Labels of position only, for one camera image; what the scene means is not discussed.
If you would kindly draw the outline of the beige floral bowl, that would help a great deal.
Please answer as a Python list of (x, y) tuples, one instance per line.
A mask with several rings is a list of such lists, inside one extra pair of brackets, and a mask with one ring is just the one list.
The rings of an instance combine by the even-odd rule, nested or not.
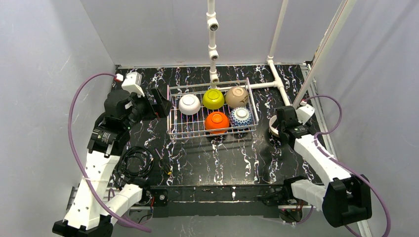
[(230, 88), (225, 95), (225, 102), (231, 108), (245, 107), (248, 101), (248, 92), (240, 86)]

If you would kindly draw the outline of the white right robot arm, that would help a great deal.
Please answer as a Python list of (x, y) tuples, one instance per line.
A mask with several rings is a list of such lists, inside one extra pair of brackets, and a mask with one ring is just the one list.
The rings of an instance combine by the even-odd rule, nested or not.
[(366, 177), (356, 175), (335, 163), (333, 156), (315, 139), (315, 129), (297, 118), (296, 109), (276, 109), (273, 126), (282, 144), (289, 144), (320, 177), (323, 185), (303, 176), (284, 181), (283, 198), (303, 200), (323, 212), (327, 222), (340, 227), (372, 217), (371, 190)]

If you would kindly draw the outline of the orange bowl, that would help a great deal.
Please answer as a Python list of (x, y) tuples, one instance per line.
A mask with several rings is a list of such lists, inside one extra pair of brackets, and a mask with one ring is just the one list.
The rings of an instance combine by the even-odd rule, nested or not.
[(230, 127), (230, 120), (222, 112), (212, 112), (206, 117), (204, 125), (207, 132), (211, 134), (222, 134), (226, 133), (226, 129)]

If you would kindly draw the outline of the yellow-green bowl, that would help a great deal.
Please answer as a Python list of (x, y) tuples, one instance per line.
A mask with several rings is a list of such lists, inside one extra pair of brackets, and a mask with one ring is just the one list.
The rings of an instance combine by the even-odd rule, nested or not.
[(218, 89), (207, 90), (202, 98), (202, 105), (210, 110), (220, 109), (224, 102), (224, 95)]

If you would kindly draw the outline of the cream white bowl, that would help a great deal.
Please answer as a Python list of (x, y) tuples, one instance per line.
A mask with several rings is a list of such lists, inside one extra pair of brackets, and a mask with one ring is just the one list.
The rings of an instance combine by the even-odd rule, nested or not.
[(277, 116), (276, 116), (276, 115), (274, 115), (274, 116), (273, 116), (273, 117), (269, 120), (269, 132), (270, 132), (273, 136), (275, 136), (275, 137), (279, 138), (279, 132), (278, 132), (278, 129), (274, 126), (276, 122), (277, 122)]

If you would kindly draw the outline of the blue patterned bowl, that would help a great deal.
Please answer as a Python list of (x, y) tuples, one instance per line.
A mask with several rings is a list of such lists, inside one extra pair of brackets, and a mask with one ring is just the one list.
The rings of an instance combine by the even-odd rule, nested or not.
[(229, 114), (229, 120), (232, 127), (252, 125), (253, 121), (250, 110), (245, 107), (234, 108)]

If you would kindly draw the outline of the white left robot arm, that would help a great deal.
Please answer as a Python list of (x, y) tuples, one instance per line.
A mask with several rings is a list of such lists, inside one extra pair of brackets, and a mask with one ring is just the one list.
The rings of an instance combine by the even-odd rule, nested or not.
[(156, 87), (151, 93), (155, 104), (151, 104), (147, 96), (126, 90), (108, 94), (104, 112), (95, 121), (89, 139), (85, 164), (81, 163), (74, 142), (70, 142), (83, 178), (64, 219), (54, 223), (53, 233), (64, 237), (110, 237), (114, 224), (141, 200), (143, 189), (136, 184), (127, 184), (107, 203), (103, 202), (103, 197), (130, 139), (130, 130), (141, 121), (169, 115), (172, 103)]

